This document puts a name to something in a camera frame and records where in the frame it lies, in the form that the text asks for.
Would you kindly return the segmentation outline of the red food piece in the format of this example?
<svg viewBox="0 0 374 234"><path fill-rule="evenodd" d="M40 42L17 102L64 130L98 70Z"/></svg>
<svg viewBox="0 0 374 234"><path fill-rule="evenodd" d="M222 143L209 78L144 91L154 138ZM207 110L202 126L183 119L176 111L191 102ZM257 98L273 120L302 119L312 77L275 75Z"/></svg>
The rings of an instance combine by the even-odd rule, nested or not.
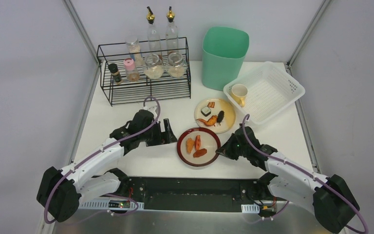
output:
<svg viewBox="0 0 374 234"><path fill-rule="evenodd" d="M201 148L201 136L197 135L195 137L195 150L198 151Z"/></svg>

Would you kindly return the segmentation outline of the red rimmed plate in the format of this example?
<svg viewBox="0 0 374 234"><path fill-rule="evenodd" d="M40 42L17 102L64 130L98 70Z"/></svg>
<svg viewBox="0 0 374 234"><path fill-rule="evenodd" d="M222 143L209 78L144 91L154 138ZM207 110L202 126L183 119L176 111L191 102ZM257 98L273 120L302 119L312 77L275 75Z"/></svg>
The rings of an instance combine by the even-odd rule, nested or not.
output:
<svg viewBox="0 0 374 234"><path fill-rule="evenodd" d="M207 153L198 158L194 158L195 148L191 154L186 152L186 140L192 138L195 140L197 135L201 136L201 148L207 149ZM218 136L211 130L202 127L190 128L183 132L177 142L177 154L179 158L187 165L193 167L204 167L213 163L219 156L216 150L221 147Z"/></svg>

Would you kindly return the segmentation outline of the yellow food piece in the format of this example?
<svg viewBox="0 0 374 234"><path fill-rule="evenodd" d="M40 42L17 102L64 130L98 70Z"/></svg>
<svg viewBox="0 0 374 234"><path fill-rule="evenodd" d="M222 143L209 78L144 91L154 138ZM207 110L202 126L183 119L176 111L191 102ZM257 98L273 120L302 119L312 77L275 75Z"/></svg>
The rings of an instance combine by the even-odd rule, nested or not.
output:
<svg viewBox="0 0 374 234"><path fill-rule="evenodd" d="M240 106L245 106L245 99L248 94L248 89L243 84L234 84L231 87L230 95L235 100L235 102Z"/></svg>

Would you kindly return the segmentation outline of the pink cap spice jar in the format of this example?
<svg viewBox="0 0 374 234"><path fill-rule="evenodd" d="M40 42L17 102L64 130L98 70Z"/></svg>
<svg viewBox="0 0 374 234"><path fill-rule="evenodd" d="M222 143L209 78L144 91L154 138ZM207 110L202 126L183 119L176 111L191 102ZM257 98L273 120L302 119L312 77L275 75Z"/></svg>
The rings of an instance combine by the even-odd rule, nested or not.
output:
<svg viewBox="0 0 374 234"><path fill-rule="evenodd" d="M126 58L123 61L123 64L124 64L124 68L125 68L125 71L126 71L127 80L130 81L130 82L138 81L140 79L140 75L139 75L139 72L137 70L135 61L131 58Z"/></svg>

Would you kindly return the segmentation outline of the glass rice jar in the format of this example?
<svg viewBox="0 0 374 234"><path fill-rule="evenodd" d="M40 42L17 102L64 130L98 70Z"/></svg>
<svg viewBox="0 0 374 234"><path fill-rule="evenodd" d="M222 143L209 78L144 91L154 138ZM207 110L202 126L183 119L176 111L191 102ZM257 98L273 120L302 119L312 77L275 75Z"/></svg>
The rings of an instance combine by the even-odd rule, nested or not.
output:
<svg viewBox="0 0 374 234"><path fill-rule="evenodd" d="M178 52L172 52L168 56L168 74L173 78L180 78L187 72L187 65L184 57Z"/></svg>
<svg viewBox="0 0 374 234"><path fill-rule="evenodd" d="M164 66L157 54L150 54L145 57L144 74L150 79L158 79L164 73Z"/></svg>

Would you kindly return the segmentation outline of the black cap spice jar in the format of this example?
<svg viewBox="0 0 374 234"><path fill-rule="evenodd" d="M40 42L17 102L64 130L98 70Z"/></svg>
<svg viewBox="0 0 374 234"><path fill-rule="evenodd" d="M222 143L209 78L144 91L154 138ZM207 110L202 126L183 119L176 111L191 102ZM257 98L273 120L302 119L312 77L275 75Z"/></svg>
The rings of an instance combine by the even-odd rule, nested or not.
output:
<svg viewBox="0 0 374 234"><path fill-rule="evenodd" d="M111 77L114 80L114 82L117 85L121 84L123 82L123 80L121 78L121 75L120 75L120 72L119 72L117 64L115 64L115 63L109 63L108 64L108 69L109 69L109 71L111 73Z"/></svg>

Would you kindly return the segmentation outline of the glass oil bottle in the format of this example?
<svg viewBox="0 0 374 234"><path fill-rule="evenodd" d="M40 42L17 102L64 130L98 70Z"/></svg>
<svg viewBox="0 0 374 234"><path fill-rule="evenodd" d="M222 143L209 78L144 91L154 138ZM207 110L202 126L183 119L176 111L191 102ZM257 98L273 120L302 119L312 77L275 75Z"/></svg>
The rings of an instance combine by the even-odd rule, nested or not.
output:
<svg viewBox="0 0 374 234"><path fill-rule="evenodd" d="M167 13L168 25L166 27L165 39L168 55L178 52L178 28L174 22L175 14L170 6Z"/></svg>
<svg viewBox="0 0 374 234"><path fill-rule="evenodd" d="M149 23L149 27L147 30L147 38L149 42L149 49L156 53L160 59L162 59L162 48L161 48L161 39L158 33L156 25L154 25L155 15L152 12L151 8L147 6L148 14L146 19Z"/></svg>

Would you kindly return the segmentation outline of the silver lid bead jar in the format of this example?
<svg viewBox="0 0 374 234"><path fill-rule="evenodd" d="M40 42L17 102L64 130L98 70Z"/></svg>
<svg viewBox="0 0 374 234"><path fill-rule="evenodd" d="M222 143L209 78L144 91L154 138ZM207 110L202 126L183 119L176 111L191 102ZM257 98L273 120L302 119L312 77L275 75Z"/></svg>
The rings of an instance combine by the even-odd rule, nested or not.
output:
<svg viewBox="0 0 374 234"><path fill-rule="evenodd" d="M130 53L130 57L134 60L137 67L144 65L143 56L141 54L141 47L137 36L128 36L125 39L127 49Z"/></svg>

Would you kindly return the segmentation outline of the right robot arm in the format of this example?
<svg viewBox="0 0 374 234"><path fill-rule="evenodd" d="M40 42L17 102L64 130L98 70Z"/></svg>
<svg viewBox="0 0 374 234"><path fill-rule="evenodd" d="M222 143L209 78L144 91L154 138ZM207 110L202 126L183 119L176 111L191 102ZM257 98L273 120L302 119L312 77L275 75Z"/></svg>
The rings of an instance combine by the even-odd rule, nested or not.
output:
<svg viewBox="0 0 374 234"><path fill-rule="evenodd" d="M249 194L251 200L278 197L308 212L326 230L339 233L355 216L352 207L360 207L345 180L309 171L293 162L276 148L259 143L253 130L240 127L216 153L232 160L246 158L253 166L265 171Z"/></svg>

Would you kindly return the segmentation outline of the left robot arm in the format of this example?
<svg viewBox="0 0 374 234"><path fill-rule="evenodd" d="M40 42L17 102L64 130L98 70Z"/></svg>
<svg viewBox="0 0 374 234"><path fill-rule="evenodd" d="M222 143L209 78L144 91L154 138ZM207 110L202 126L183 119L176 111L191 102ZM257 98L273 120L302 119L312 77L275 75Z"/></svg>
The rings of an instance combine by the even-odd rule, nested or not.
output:
<svg viewBox="0 0 374 234"><path fill-rule="evenodd" d="M132 120L113 130L104 143L85 158L61 169L48 168L43 173L37 193L37 201L45 210L44 216L53 217L46 223L64 222L82 203L125 190L128 177L117 168L99 177L94 175L105 165L136 149L141 142L146 146L175 143L177 138L169 120L164 120L162 131L157 117L149 110L139 110Z"/></svg>

